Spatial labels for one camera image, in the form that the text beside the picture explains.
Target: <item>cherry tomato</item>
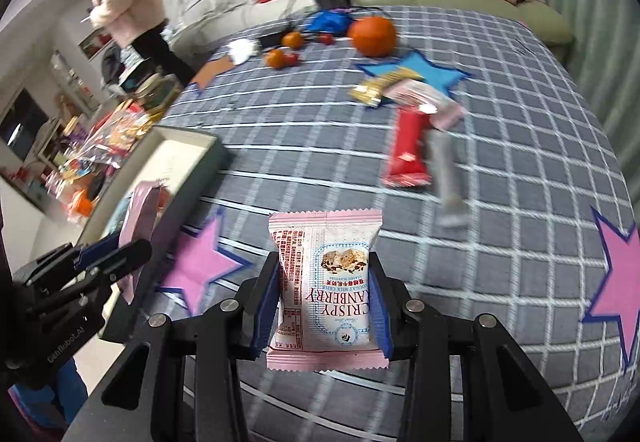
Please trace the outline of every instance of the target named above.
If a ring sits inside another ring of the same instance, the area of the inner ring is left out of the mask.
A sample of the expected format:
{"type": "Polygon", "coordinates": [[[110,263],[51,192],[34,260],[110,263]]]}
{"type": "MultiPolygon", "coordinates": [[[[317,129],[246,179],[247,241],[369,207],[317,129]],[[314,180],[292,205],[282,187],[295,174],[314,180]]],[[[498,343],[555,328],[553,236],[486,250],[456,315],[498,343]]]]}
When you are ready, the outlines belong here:
{"type": "Polygon", "coordinates": [[[335,42],[334,35],[328,34],[327,32],[322,32],[318,34],[318,41],[325,45],[333,45],[335,42]]]}
{"type": "Polygon", "coordinates": [[[284,63],[288,67],[294,67],[300,63],[300,57],[295,52],[289,52],[284,54],[284,63]]]}

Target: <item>blue star cutout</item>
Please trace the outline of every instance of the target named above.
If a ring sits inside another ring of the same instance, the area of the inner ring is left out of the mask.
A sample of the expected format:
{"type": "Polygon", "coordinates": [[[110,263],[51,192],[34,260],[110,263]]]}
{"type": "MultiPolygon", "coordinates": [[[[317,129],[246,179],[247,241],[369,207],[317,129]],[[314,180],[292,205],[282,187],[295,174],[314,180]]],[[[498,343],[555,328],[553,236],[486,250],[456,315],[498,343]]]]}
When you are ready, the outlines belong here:
{"type": "Polygon", "coordinates": [[[399,60],[387,61],[375,65],[356,63],[356,66],[369,76],[381,76],[397,69],[407,67],[424,77],[424,81],[436,90],[453,99],[449,91],[453,86],[471,77],[470,74],[457,68],[441,67],[429,61],[421,52],[412,50],[399,60]]]}

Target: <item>blue object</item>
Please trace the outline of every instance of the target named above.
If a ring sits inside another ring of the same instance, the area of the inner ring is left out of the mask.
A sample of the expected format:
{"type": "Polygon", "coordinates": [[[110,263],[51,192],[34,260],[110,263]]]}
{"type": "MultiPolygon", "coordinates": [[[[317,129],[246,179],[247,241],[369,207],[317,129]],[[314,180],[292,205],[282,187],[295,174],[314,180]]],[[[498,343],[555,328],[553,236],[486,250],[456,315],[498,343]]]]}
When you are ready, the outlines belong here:
{"type": "Polygon", "coordinates": [[[81,250],[78,256],[78,263],[76,263],[78,272],[86,269],[88,266],[116,250],[119,239],[120,232],[114,232],[81,250]]]}
{"type": "Polygon", "coordinates": [[[278,308],[278,302],[280,301],[280,263],[276,264],[267,288],[264,291],[264,296],[260,305],[258,306],[258,312],[255,318],[254,335],[251,339],[251,350],[258,356],[263,348],[269,344],[271,337],[271,328],[273,327],[273,318],[276,315],[276,309],[278,308]]]}
{"type": "Polygon", "coordinates": [[[435,65],[417,50],[412,50],[399,60],[396,59],[375,65],[356,63],[356,66],[367,75],[374,77],[387,74],[398,67],[410,68],[424,77],[424,82],[430,84],[433,88],[439,90],[451,99],[453,99],[453,96],[449,90],[460,81],[471,77],[470,74],[457,68],[435,65]]]}
{"type": "Polygon", "coordinates": [[[353,22],[347,12],[321,10],[311,23],[306,26],[308,32],[326,32],[334,36],[344,36],[353,22]]]}
{"type": "Polygon", "coordinates": [[[369,325],[380,350],[388,359],[394,351],[389,312],[380,295],[380,287],[373,271],[369,271],[369,325]]]}
{"type": "Polygon", "coordinates": [[[62,406],[65,422],[71,424],[88,397],[86,386],[78,374],[73,359],[69,359],[56,375],[57,392],[54,392],[50,386],[31,390],[16,384],[12,389],[29,417],[45,428],[60,428],[58,422],[51,416],[55,409],[53,405],[55,398],[58,398],[62,406]]]}

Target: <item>black device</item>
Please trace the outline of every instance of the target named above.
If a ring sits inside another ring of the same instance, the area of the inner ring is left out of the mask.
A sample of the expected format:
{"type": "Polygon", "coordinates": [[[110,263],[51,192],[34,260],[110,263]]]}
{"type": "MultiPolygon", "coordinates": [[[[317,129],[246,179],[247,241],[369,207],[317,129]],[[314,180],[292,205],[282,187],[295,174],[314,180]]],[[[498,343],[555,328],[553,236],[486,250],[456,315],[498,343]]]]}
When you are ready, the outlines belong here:
{"type": "MultiPolygon", "coordinates": [[[[131,248],[138,262],[140,244],[131,248]]],[[[123,249],[114,259],[129,252],[123,249]]],[[[83,441],[91,433],[94,442],[248,442],[236,361],[256,359],[268,343],[279,273],[278,255],[272,252],[258,278],[243,282],[234,298],[202,316],[177,321],[151,316],[98,384],[64,441],[83,441]],[[196,356],[192,416],[185,414],[182,399],[188,356],[196,356]]],[[[110,281],[110,274],[122,273],[104,274],[110,281]]],[[[99,281],[105,276],[95,274],[99,281]]],[[[40,278],[58,284],[50,270],[40,278]]],[[[97,295],[102,295],[100,285],[90,286],[97,295]]],[[[465,441],[582,440],[548,384],[493,315],[464,320],[411,299],[402,281],[385,275],[375,252],[369,259],[369,293],[378,345],[390,360],[410,361],[399,441],[450,440],[451,354],[461,359],[465,441]]],[[[60,358],[68,359],[76,347],[69,346],[60,358]]],[[[17,377],[33,378],[26,373],[17,377]]]]}
{"type": "Polygon", "coordinates": [[[258,38],[260,47],[262,50],[268,50],[270,48],[277,48],[282,44],[282,38],[284,38],[289,32],[293,31],[293,26],[289,23],[285,24],[282,30],[271,32],[270,34],[264,34],[258,38]]]}
{"type": "MultiPolygon", "coordinates": [[[[99,255],[99,247],[94,256],[99,255]]],[[[131,242],[88,264],[82,261],[84,251],[62,245],[14,275],[12,323],[7,332],[12,342],[2,354],[2,383],[7,388],[20,382],[38,390],[52,382],[104,326],[102,307],[111,295],[111,284],[151,257],[146,240],[131,242]]]]}

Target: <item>black pants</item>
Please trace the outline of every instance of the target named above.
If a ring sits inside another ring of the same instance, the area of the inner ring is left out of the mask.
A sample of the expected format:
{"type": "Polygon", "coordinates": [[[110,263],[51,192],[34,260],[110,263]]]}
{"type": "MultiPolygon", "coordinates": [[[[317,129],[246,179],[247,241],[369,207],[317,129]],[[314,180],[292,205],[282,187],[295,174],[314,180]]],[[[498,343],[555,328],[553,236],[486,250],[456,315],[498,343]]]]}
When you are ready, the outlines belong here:
{"type": "Polygon", "coordinates": [[[169,50],[169,45],[160,35],[163,28],[164,23],[161,23],[157,27],[147,30],[135,38],[131,46],[144,59],[151,59],[161,67],[165,74],[175,74],[182,86],[187,86],[196,72],[169,50]]]}

